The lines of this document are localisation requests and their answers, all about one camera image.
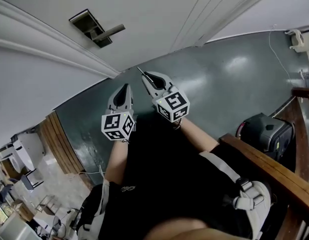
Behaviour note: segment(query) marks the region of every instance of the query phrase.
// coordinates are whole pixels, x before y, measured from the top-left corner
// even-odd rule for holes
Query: strap buckle
[[[254,186],[251,181],[249,181],[247,178],[244,178],[244,177],[238,178],[235,181],[235,183],[240,187],[240,189],[243,192],[248,191],[249,189],[251,189]]]
[[[253,199],[253,208],[255,208],[258,204],[262,203],[265,200],[264,196],[262,194],[257,195]]]

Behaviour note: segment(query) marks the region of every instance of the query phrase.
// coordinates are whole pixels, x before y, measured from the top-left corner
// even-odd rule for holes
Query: backpack strap
[[[225,173],[233,183],[240,187],[239,196],[230,198],[225,195],[224,201],[235,209],[245,210],[252,229],[252,239],[259,239],[261,228],[271,206],[271,197],[267,187],[260,181],[249,181],[240,177],[225,161],[215,154],[204,151],[200,153],[210,163]]]
[[[82,225],[78,232],[78,240],[97,240],[104,222],[106,206],[109,201],[110,183],[108,180],[103,180],[101,200],[98,210],[96,211],[91,224]]]
[[[221,172],[225,173],[233,183],[239,186],[240,190],[247,193],[246,197],[237,196],[235,198],[229,199],[232,206],[235,209],[240,210],[253,210],[256,205],[260,204],[264,198],[259,192],[253,190],[253,184],[247,178],[241,178],[238,173],[236,173],[225,161],[216,156],[213,153],[204,151],[200,153],[201,156],[209,160],[215,167],[217,167]]]

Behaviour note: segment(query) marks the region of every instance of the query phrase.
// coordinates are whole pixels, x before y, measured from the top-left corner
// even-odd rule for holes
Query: white wall
[[[86,70],[0,47],[0,147],[103,79]]]
[[[309,25],[309,0],[261,0],[223,28],[210,41],[269,31],[274,24],[276,30]]]

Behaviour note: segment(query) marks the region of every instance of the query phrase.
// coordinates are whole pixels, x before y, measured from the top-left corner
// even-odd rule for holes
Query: person
[[[3,186],[4,182],[0,180],[0,186]],[[3,187],[3,189],[0,191],[0,203],[4,203],[6,201],[6,196],[8,195],[10,189],[12,188],[12,184],[8,184]]]
[[[263,188],[265,214],[256,227],[249,212],[225,204],[225,196],[238,196],[238,186],[205,158],[207,152],[231,156],[185,117],[171,124],[156,113],[139,116],[130,141],[113,144],[104,182],[85,201],[78,239],[93,239],[83,231],[97,217],[102,221],[94,234],[98,239],[256,238],[254,229],[260,230],[270,209],[270,193]]]

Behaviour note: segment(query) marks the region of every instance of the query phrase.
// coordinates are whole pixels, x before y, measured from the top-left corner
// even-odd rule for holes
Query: white appliance
[[[20,133],[11,138],[21,161],[31,171],[40,163],[45,155],[44,146],[37,133]]]
[[[1,240],[42,240],[15,212],[0,227]]]
[[[297,53],[306,53],[309,59],[309,25],[285,32],[291,36],[292,45],[290,49],[294,49]]]
[[[52,228],[57,232],[61,226],[61,222],[57,216],[49,215],[44,211],[38,211],[33,219],[48,233],[52,231]]]
[[[25,167],[25,164],[22,162],[13,146],[7,147],[6,149],[0,152],[0,161],[6,159],[10,160],[10,162],[13,165],[13,168],[18,173],[21,173],[21,170]]]

